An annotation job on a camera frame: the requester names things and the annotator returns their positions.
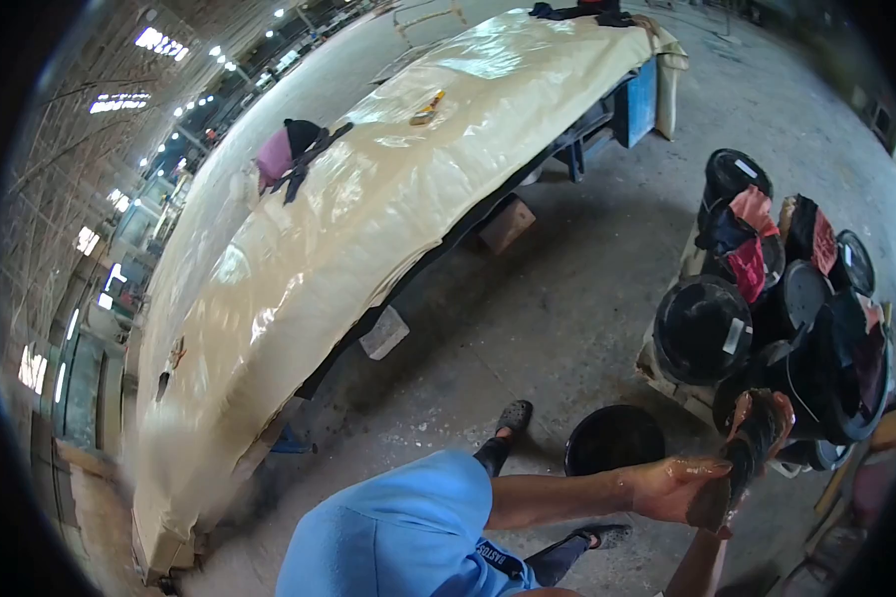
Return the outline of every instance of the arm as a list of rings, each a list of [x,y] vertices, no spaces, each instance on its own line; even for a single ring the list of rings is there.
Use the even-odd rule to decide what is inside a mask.
[[[630,510],[632,492],[623,482],[622,470],[586,477],[491,479],[491,515],[484,527],[509,530]]]
[[[664,597],[713,597],[723,572],[727,542],[710,531],[698,529],[680,561]]]
[[[700,487],[730,468],[720,459],[669,458],[586,477],[497,477],[491,479],[491,514],[485,528],[516,529],[614,512],[686,522],[687,508]]]

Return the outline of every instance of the hand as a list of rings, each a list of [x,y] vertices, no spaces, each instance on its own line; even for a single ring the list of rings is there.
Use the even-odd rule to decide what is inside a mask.
[[[733,465],[718,458],[671,457],[618,469],[632,490],[631,511],[655,520],[687,523],[687,508],[703,485],[727,475]]]

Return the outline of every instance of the blue shirt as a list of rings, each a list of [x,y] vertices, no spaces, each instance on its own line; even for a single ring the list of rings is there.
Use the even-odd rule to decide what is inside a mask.
[[[470,455],[436,452],[352,485],[299,520],[277,597],[508,597],[537,589],[534,573],[481,537],[488,473]],[[522,567],[510,578],[484,556]]]

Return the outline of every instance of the black sandal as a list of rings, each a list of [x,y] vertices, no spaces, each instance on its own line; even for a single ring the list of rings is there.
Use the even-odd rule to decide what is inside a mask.
[[[527,400],[515,400],[504,407],[502,415],[498,417],[498,425],[495,427],[497,434],[502,427],[511,430],[511,438],[524,433],[527,424],[531,421],[531,413],[534,412],[534,405]]]
[[[629,524],[589,524],[575,529],[568,537],[584,537],[587,544],[590,544],[590,538],[597,538],[597,547],[591,549],[610,549],[621,544],[625,539],[633,535],[633,530]]]

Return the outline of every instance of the white label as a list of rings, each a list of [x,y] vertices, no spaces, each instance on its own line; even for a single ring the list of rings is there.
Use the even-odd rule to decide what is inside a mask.
[[[734,317],[734,320],[730,322],[730,331],[727,332],[727,339],[723,343],[723,352],[726,352],[727,354],[733,354],[734,352],[737,352],[737,345],[741,341],[742,329],[743,322],[740,319]]]
[[[746,175],[751,179],[755,179],[757,177],[757,173],[753,171],[753,168],[746,165],[742,160],[735,161],[734,165],[740,168],[743,172],[746,172]]]

